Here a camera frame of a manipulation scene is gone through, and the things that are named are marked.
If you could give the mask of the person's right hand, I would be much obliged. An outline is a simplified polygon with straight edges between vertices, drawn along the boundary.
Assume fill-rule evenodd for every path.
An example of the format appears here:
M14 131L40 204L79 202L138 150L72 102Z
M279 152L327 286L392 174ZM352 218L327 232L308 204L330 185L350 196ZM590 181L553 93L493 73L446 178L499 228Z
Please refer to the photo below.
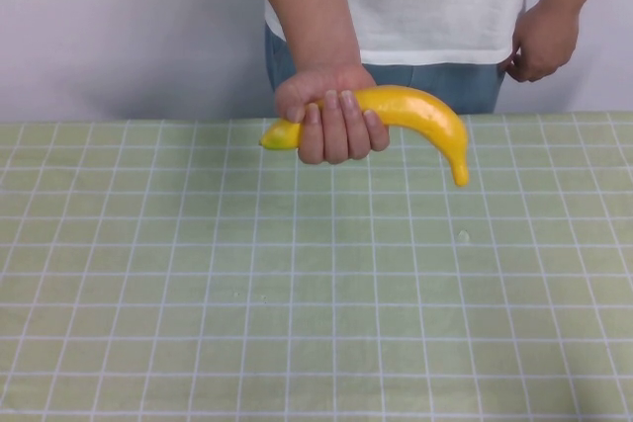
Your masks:
M302 125L298 156L306 164L360 160L390 144L389 129L353 95L375 81L358 62L276 66L269 79L280 117Z

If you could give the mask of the person's left hand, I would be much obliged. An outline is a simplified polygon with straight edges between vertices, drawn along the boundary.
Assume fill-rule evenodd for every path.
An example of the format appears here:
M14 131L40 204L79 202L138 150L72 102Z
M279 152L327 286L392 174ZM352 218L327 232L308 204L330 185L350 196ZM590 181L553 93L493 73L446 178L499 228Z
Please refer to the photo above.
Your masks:
M536 82L567 64L577 46L580 12L539 2L517 21L505 72L517 82Z

